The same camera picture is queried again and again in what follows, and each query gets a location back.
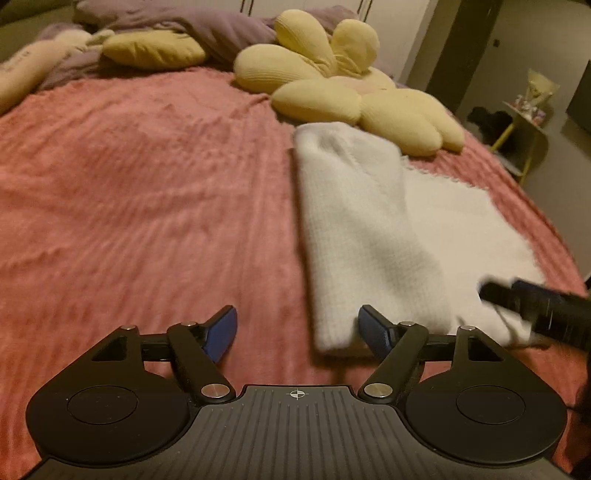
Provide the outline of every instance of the yellow petal cushion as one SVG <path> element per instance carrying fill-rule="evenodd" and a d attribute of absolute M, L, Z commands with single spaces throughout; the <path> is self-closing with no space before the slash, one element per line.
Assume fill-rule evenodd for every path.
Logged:
<path fill-rule="evenodd" d="M 360 78 L 378 56 L 376 31 L 359 20 L 346 19 L 333 32 L 330 46 L 339 66 L 339 74 Z"/>
<path fill-rule="evenodd" d="M 443 148 L 456 153 L 462 151 L 465 143 L 464 129 L 447 113 L 447 109 L 439 100 L 420 90 L 398 89 L 396 93 L 410 100 L 415 110 L 423 114 L 441 133 Z"/>
<path fill-rule="evenodd" d="M 302 55 L 324 77 L 337 73 L 326 31 L 308 12 L 285 10 L 275 19 L 274 27 L 279 45 Z"/>
<path fill-rule="evenodd" d="M 381 70 L 370 67 L 368 71 L 361 76 L 364 82 L 371 83 L 381 90 L 393 90 L 396 88 L 394 81 Z"/>
<path fill-rule="evenodd" d="M 295 80 L 321 79 L 301 55 L 279 45 L 258 44 L 242 50 L 234 62 L 236 82 L 254 93 L 273 93 Z"/>
<path fill-rule="evenodd" d="M 297 80 L 279 88 L 271 106 L 301 122 L 344 122 L 355 125 L 361 116 L 361 96 L 329 79 Z"/>
<path fill-rule="evenodd" d="M 405 155 L 434 155 L 443 145 L 441 134 L 417 113 L 397 90 L 369 93 L 361 97 L 359 126 L 371 134 L 397 144 Z"/>

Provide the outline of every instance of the black controller grip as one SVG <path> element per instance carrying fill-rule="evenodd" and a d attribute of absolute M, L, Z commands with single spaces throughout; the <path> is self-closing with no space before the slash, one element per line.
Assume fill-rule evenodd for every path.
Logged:
<path fill-rule="evenodd" d="M 559 480 L 569 476 L 545 459 L 485 468 L 445 458 L 421 444 L 395 408 L 358 400 L 348 387 L 252 385 L 230 403 L 202 407 L 188 432 L 151 458 L 100 469 L 48 459 L 26 478 Z"/>

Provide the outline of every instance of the dark door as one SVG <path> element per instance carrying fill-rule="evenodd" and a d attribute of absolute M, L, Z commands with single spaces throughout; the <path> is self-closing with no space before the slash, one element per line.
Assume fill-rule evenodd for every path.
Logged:
<path fill-rule="evenodd" d="M 455 113 L 484 54 L 503 0 L 462 0 L 427 85 Z"/>

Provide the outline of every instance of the metal screw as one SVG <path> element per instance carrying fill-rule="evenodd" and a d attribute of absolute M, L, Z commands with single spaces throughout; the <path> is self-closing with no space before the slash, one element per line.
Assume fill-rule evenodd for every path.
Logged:
<path fill-rule="evenodd" d="M 386 385 L 385 383 L 370 383 L 366 385 L 363 389 L 366 395 L 369 395 L 373 398 L 385 398 L 392 395 L 392 387 L 390 385 Z"/>
<path fill-rule="evenodd" d="M 230 393 L 230 389 L 221 383 L 210 383 L 201 389 L 201 393 L 209 398 L 222 398 Z"/>

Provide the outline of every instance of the pink bedspread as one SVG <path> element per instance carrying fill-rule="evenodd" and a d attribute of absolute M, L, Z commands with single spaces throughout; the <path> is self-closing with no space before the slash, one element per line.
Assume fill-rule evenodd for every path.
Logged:
<path fill-rule="evenodd" d="M 0 478 L 38 461 L 24 422 L 32 394 L 124 323 L 162 332 L 234 304 L 223 371 L 237 390 L 357 388 L 375 366 L 311 351 L 293 128 L 230 79 L 196 69 L 84 80 L 0 119 Z M 582 293 L 555 230 L 476 140 L 423 166 L 488 187 L 549 285 Z M 517 354 L 567 403 L 586 381 L 570 349 Z M 588 450 L 586 435 L 571 422 L 560 466 Z"/>

